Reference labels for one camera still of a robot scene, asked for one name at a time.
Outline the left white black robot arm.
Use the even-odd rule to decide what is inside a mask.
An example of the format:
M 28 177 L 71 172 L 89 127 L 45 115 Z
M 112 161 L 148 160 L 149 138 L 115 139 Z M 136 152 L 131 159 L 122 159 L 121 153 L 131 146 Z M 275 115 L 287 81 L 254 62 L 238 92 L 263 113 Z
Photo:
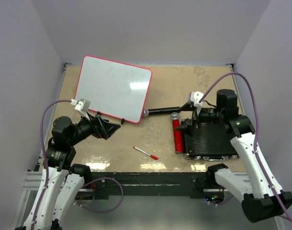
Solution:
M 74 146 L 89 136 L 107 140 L 120 127 L 100 115 L 87 115 L 77 124 L 67 116 L 53 122 L 41 183 L 32 209 L 19 227 L 21 230 L 61 229 L 79 189 L 89 187 L 92 182 L 89 166 L 72 163 L 76 155 Z

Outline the red white marker pen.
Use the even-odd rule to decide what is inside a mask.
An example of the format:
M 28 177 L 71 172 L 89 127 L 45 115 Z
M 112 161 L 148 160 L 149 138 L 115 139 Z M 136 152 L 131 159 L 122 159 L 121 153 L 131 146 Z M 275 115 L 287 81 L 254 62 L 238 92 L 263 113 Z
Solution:
M 133 146 L 133 148 L 135 149 L 135 150 L 137 150 L 137 151 L 139 151 L 140 153 L 142 153 L 142 154 L 144 154 L 144 155 L 147 155 L 148 157 L 150 157 L 150 158 L 152 158 L 152 159 L 154 159 L 154 160 L 158 160 L 158 157 L 157 156 L 154 156 L 154 155 L 152 155 L 152 154 L 150 154 L 150 153 L 148 153 L 148 152 L 146 152 L 146 151 L 144 151 L 144 150 L 142 150 L 142 149 L 140 149 L 140 148 L 138 148 L 138 147 L 136 147 L 136 146 Z

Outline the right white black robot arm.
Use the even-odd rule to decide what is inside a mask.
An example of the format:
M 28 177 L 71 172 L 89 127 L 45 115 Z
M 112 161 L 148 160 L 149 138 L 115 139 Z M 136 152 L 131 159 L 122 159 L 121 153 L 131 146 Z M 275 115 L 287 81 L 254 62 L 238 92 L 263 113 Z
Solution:
M 239 113 L 237 95 L 222 89 L 216 94 L 214 108 L 204 108 L 201 92 L 191 92 L 180 108 L 191 111 L 192 117 L 176 129 L 193 137 L 201 124 L 218 125 L 229 137 L 231 146 L 240 157 L 249 178 L 244 182 L 223 163 L 208 167 L 204 183 L 211 188 L 227 189 L 241 203 L 246 218 L 252 222 L 283 216 L 290 219 L 287 209 L 292 205 L 292 192 L 286 192 L 275 179 L 257 141 L 257 131 L 250 119 Z

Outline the pink framed whiteboard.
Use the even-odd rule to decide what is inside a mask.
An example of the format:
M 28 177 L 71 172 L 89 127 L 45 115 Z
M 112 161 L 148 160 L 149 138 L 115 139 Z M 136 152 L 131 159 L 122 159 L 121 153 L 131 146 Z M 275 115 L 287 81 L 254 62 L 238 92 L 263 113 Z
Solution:
M 152 75 L 146 67 L 87 55 L 82 61 L 75 99 L 90 101 L 91 111 L 138 124 Z

